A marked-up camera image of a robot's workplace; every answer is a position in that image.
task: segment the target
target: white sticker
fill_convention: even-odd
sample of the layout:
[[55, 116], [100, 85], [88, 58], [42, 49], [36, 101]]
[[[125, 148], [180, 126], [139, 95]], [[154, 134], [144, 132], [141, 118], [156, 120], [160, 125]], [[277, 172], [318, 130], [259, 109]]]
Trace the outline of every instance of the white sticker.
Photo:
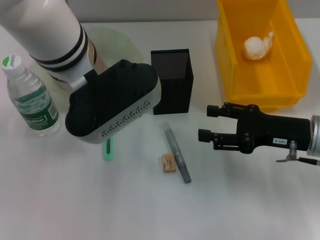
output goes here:
[[282, 139], [282, 138], [274, 138], [273, 143], [274, 144], [282, 144], [282, 145], [287, 145], [287, 139]]

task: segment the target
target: bottle cap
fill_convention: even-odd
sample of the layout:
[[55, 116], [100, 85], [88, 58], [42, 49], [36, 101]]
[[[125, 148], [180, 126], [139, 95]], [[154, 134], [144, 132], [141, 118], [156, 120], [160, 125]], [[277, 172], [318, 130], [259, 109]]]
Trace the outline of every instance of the bottle cap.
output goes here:
[[1, 68], [8, 79], [16, 78], [25, 71], [21, 57], [18, 55], [7, 56], [3, 59]]

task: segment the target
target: eraser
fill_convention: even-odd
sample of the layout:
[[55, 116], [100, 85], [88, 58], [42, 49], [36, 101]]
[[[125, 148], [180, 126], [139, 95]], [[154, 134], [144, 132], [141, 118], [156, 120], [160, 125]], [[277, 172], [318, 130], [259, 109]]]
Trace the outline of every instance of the eraser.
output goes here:
[[175, 155], [163, 154], [162, 155], [162, 168], [164, 173], [171, 173], [176, 171]]

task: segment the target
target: white cotton ball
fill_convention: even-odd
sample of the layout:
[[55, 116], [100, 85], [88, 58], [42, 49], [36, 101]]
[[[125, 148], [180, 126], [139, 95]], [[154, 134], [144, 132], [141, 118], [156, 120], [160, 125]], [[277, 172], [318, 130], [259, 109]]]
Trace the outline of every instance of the white cotton ball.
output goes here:
[[259, 37], [253, 36], [247, 39], [243, 45], [243, 51], [246, 58], [249, 60], [259, 60], [267, 55], [272, 48], [273, 32], [269, 33], [262, 41]]

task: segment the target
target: black mesh pen holder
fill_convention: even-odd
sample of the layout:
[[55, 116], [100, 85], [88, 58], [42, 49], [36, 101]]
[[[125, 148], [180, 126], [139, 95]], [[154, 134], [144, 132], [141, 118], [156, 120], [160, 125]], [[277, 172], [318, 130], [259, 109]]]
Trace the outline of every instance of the black mesh pen holder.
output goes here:
[[161, 100], [153, 114], [187, 113], [194, 82], [189, 49], [151, 51], [151, 65], [161, 82]]

